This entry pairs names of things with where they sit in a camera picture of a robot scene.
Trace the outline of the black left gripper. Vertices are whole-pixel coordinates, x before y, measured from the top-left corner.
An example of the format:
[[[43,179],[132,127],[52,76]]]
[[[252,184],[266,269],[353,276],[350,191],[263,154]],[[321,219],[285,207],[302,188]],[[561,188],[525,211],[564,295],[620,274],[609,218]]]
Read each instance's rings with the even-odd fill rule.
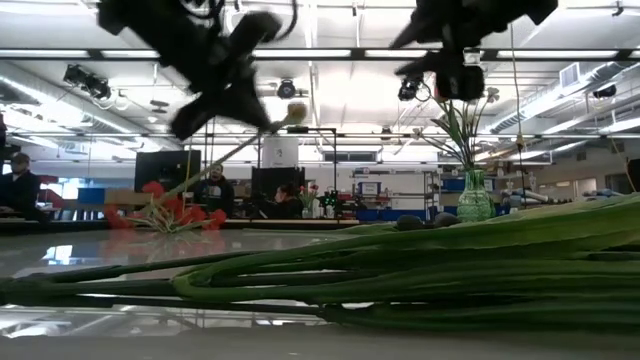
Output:
[[[270,12],[247,13],[229,35],[218,36],[205,52],[205,67],[192,81],[193,93],[224,89],[238,77],[246,76],[253,62],[253,52],[262,43],[274,40],[282,27]],[[217,115],[267,131],[271,120],[254,93],[243,93],[237,100],[215,105]]]

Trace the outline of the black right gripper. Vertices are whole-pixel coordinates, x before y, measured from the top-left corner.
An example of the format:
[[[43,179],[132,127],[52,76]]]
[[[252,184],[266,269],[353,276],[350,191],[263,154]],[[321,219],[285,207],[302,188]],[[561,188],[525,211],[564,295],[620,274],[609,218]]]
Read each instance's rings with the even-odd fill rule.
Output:
[[[476,47],[484,37],[506,31],[511,22],[529,10],[530,2],[522,0],[420,0],[416,3],[414,22],[406,25],[389,47],[400,49],[413,42]],[[429,51],[397,68],[394,74],[413,76],[444,70],[445,54]]]

